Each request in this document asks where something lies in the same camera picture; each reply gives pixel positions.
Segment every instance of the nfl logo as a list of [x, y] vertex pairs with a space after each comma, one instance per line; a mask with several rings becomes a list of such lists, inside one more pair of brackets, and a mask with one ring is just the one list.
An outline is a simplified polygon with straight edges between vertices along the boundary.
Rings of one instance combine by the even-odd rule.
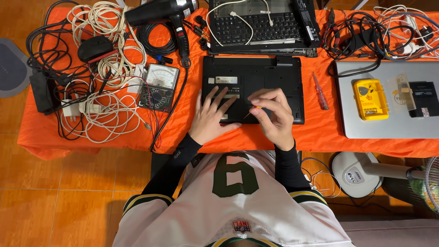
[[237, 220], [233, 222], [233, 230], [235, 231], [235, 233], [246, 233], [246, 232], [252, 232], [252, 230], [250, 229], [250, 224], [248, 223], [248, 221], [243, 221], [243, 220]]

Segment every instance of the black arm sleeve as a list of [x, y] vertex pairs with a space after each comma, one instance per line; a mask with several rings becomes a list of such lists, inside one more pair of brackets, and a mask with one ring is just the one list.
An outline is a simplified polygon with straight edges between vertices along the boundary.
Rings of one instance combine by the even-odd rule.
[[288, 193], [310, 189], [309, 182], [303, 176], [297, 159], [296, 144], [290, 151], [282, 151], [274, 145], [276, 163], [274, 177], [285, 187]]
[[172, 197], [185, 167], [197, 154], [202, 145], [192, 139], [189, 134], [175, 149], [172, 157], [160, 168], [142, 191], [145, 194], [160, 194]]

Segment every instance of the red pliers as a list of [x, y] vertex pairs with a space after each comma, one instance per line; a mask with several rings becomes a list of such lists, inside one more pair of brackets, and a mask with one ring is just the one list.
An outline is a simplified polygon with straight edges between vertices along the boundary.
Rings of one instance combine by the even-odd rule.
[[322, 47], [324, 49], [328, 49], [326, 38], [330, 32], [334, 32], [334, 36], [335, 36], [333, 47], [337, 48], [340, 42], [340, 32], [338, 31], [338, 27], [334, 19], [335, 19], [334, 8], [331, 8], [331, 12], [329, 12], [328, 23], [325, 23], [325, 25], [323, 26], [323, 30], [325, 30], [325, 32], [323, 33], [322, 36]]

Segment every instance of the black laptop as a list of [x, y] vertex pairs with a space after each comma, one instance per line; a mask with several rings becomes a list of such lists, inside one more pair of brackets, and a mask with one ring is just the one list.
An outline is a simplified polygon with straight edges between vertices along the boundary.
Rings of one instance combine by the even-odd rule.
[[[230, 1], [232, 0], [209, 1], [209, 9]], [[249, 0], [216, 9], [209, 16], [209, 24], [212, 33], [223, 46], [211, 37], [210, 54], [288, 54], [316, 57], [315, 48], [320, 46], [321, 41], [313, 1], [300, 0], [304, 6], [300, 9], [295, 7], [296, 1], [298, 0], [267, 0], [273, 26], [269, 24], [267, 8], [262, 0]], [[247, 24], [240, 18], [229, 15], [231, 11], [252, 26], [253, 36]]]
[[253, 107], [247, 100], [253, 92], [262, 88], [281, 88], [290, 105], [293, 124], [304, 124], [302, 72], [300, 58], [276, 56], [274, 58], [227, 58], [205, 56], [203, 58], [202, 100], [218, 86], [229, 91], [221, 104], [237, 95], [237, 100], [227, 110], [220, 123], [258, 124], [250, 114]]

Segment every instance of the orange tablecloth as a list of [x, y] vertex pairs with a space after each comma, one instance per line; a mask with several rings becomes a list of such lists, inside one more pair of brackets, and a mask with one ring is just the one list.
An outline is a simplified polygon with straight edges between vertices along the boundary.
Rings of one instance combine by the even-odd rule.
[[[65, 18], [70, 8], [55, 8], [49, 18], [49, 23], [55, 23]], [[199, 9], [188, 19], [195, 23], [194, 18], [197, 15], [205, 16], [207, 10]], [[340, 11], [335, 11], [336, 22], [341, 23], [344, 15]], [[317, 22], [320, 27], [327, 21], [329, 11], [316, 11]], [[439, 13], [429, 13], [429, 17], [439, 21]], [[155, 30], [150, 36], [150, 41], [163, 41], [159, 32], [164, 29]], [[188, 32], [190, 44], [192, 67], [189, 71], [189, 78], [180, 102], [170, 118], [168, 124], [163, 130], [161, 137], [162, 143], [160, 148], [156, 149], [158, 153], [172, 153], [180, 140], [191, 127], [194, 115], [195, 99], [198, 90], [202, 85], [202, 57], [207, 52], [202, 51], [198, 44], [198, 39], [192, 32]], [[68, 40], [70, 54], [76, 57], [76, 46], [72, 39]], [[179, 61], [178, 54], [171, 54], [174, 61]], [[297, 150], [310, 152], [336, 152], [336, 151], [354, 151], [354, 152], [377, 152], [390, 156], [401, 157], [429, 157], [439, 155], [439, 141], [437, 139], [348, 139], [343, 135], [342, 123], [337, 106], [337, 95], [334, 80], [328, 76], [326, 69], [331, 59], [321, 48], [318, 49], [318, 58], [304, 58], [302, 60], [302, 82], [303, 95], [305, 103], [305, 124], [294, 125], [292, 127], [293, 135], [297, 141]], [[180, 80], [177, 89], [181, 87], [184, 77], [184, 69], [180, 67]], [[311, 72], [314, 71], [323, 88], [329, 104], [329, 110], [320, 109], [317, 102], [317, 96], [314, 89], [314, 81]], [[139, 109], [139, 115], [148, 122], [148, 110]], [[131, 120], [128, 125], [133, 128], [137, 125], [137, 120]], [[89, 133], [95, 139], [105, 138], [107, 132], [97, 127], [93, 127]], [[18, 137], [18, 144], [27, 149], [29, 152], [42, 159], [54, 159], [66, 156], [72, 151], [97, 153], [101, 147], [124, 148], [129, 147], [138, 150], [148, 150], [152, 141], [149, 130], [140, 125], [134, 132], [123, 134], [110, 142], [96, 144], [86, 138], [80, 138], [75, 141], [67, 141], [60, 138], [57, 133], [57, 121], [54, 114], [45, 116], [37, 112], [32, 92], [29, 92], [25, 105], [23, 121]], [[234, 150], [253, 150], [253, 149], [273, 149], [273, 144], [268, 141], [257, 124], [245, 124], [243, 127], [227, 133], [217, 139], [206, 143], [200, 152], [203, 153], [220, 153]]]

